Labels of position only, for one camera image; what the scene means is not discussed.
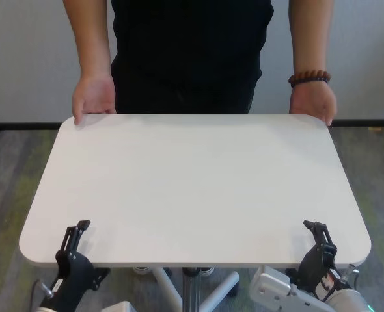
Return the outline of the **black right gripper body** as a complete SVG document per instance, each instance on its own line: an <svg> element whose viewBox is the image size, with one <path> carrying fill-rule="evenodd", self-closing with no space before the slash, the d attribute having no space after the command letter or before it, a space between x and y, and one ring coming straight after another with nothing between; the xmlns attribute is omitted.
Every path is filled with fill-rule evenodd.
<svg viewBox="0 0 384 312"><path fill-rule="evenodd" d="M299 283L293 283L298 289L312 294L318 294L316 287L322 283L322 278L336 270L335 255L337 247L313 246L304 256L299 268Z"/></svg>

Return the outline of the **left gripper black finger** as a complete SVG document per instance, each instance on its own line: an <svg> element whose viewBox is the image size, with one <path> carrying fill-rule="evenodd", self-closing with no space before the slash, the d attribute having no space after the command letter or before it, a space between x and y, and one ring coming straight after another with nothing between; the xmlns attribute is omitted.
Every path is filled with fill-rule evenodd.
<svg viewBox="0 0 384 312"><path fill-rule="evenodd" d="M90 288L92 290L98 290L102 281L109 275L109 273L110 268L94 268L92 275L92 284Z"/></svg>
<svg viewBox="0 0 384 312"><path fill-rule="evenodd" d="M76 226L67 227L59 255L74 255L77 252L80 238L82 234L90 226L90 220L80 220Z"/></svg>

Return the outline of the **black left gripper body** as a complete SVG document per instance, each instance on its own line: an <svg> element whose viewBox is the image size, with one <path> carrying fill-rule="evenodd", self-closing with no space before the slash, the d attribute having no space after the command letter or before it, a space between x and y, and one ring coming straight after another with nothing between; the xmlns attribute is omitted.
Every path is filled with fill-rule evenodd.
<svg viewBox="0 0 384 312"><path fill-rule="evenodd" d="M58 274L52 284L53 296L42 300L37 311L75 311L85 294L91 289L93 264L82 254L56 254Z"/></svg>

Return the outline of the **person's left hand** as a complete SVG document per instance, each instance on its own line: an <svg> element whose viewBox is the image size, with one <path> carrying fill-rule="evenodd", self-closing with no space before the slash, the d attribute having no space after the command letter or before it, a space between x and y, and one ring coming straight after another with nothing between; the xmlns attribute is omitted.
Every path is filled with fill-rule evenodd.
<svg viewBox="0 0 384 312"><path fill-rule="evenodd" d="M289 113L309 115L330 126L337 113L336 96L323 81L297 84L290 96Z"/></svg>

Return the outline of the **person's right hand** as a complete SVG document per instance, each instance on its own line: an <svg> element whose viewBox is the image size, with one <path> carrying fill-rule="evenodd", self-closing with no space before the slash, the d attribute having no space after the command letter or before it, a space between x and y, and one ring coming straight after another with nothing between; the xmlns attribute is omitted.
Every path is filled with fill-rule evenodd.
<svg viewBox="0 0 384 312"><path fill-rule="evenodd" d="M84 114L115 114L115 86L109 73L83 74L72 96L74 124Z"/></svg>

